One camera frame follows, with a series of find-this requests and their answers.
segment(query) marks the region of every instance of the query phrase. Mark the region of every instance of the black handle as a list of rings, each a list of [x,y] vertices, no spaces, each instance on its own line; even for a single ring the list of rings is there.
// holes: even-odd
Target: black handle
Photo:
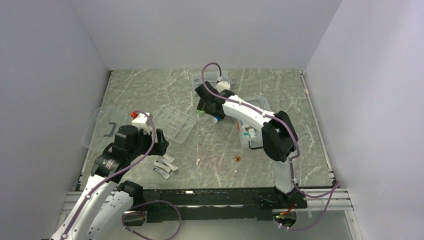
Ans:
[[[110,131],[109,134],[104,134],[103,137],[112,137],[114,135],[115,129],[117,128],[117,123],[116,122],[109,122],[109,124],[112,124],[112,130]]]

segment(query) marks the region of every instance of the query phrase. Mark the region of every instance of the green object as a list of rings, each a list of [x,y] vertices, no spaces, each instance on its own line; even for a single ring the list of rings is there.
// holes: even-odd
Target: green object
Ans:
[[[200,117],[205,114],[205,111],[203,111],[203,110],[196,110],[196,111],[197,111],[197,114],[199,114]]]

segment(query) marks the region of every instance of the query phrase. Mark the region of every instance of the clear plastic container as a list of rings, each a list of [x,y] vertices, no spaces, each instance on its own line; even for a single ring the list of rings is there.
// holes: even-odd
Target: clear plastic container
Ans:
[[[263,96],[243,97],[243,101],[248,102],[263,110],[271,111],[268,100]],[[246,125],[240,119],[236,119],[235,124],[237,125],[237,129],[239,130],[238,136],[240,137],[240,143],[241,143],[242,149],[248,149],[249,146],[252,149],[261,148],[264,146],[262,142],[261,129],[255,129],[256,137],[251,137],[252,134],[249,135],[248,130],[246,130]]]
[[[118,129],[127,124],[129,113],[117,107],[98,107],[91,116],[90,124],[81,145],[103,151],[115,139]]]
[[[198,86],[202,85],[201,74],[202,74],[201,72],[195,72],[191,74],[191,80],[193,82],[192,86],[193,86],[194,93],[196,93],[195,89]],[[220,75],[220,71],[207,71],[204,73],[204,80],[208,81],[210,85],[215,88],[215,86],[217,85],[217,79],[219,75]],[[236,83],[232,79],[229,79],[228,72],[226,70],[222,71],[221,80],[228,82],[230,85],[234,85]]]
[[[185,112],[170,105],[162,105],[153,114],[153,124],[157,129],[162,129],[163,135],[179,144],[184,143],[197,120]]]

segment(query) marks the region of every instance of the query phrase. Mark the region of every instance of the marble tabletop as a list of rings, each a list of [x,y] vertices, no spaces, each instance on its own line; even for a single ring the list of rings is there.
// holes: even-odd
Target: marble tabletop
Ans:
[[[103,107],[130,114],[133,110],[155,113],[170,105],[197,118],[197,124],[183,143],[168,139],[167,154],[179,168],[168,179],[153,171],[159,156],[148,156],[128,171],[122,181],[130,180],[145,189],[255,188],[273,187],[273,161],[262,149],[242,149],[235,120],[227,117],[213,123],[211,116],[198,116],[199,97],[194,93],[191,74],[199,69],[115,70],[109,79]],[[301,187],[331,186],[325,155],[303,84],[296,69],[227,69],[236,81],[231,90],[241,98],[263,96],[273,112],[288,113],[297,132],[300,157],[295,174]],[[96,131],[110,128],[99,124]],[[81,186],[85,186],[94,160],[108,142],[96,136],[87,155]]]

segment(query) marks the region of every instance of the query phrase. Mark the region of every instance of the gray marble surface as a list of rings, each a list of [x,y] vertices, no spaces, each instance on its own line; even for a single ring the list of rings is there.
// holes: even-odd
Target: gray marble surface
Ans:
[[[235,120],[227,117],[213,123],[211,116],[198,116],[199,97],[193,92],[191,73],[199,69],[115,70],[110,77],[104,100],[105,109],[155,113],[161,105],[170,105],[195,116],[194,126],[184,143],[169,140],[167,153],[179,167],[168,180],[152,171],[153,162],[161,158],[148,156],[132,168],[122,180],[131,180],[145,189],[254,188],[273,187],[273,161],[263,150],[242,149]],[[297,132],[301,155],[295,161],[295,174],[302,187],[330,186],[330,176],[317,129],[302,82],[296,69],[227,69],[236,84],[232,91],[243,97],[263,96],[271,110],[288,113]],[[108,118],[113,111],[100,115],[96,132],[109,130]],[[95,134],[83,176],[85,186],[94,160],[111,140]],[[241,156],[241,161],[234,157]]]

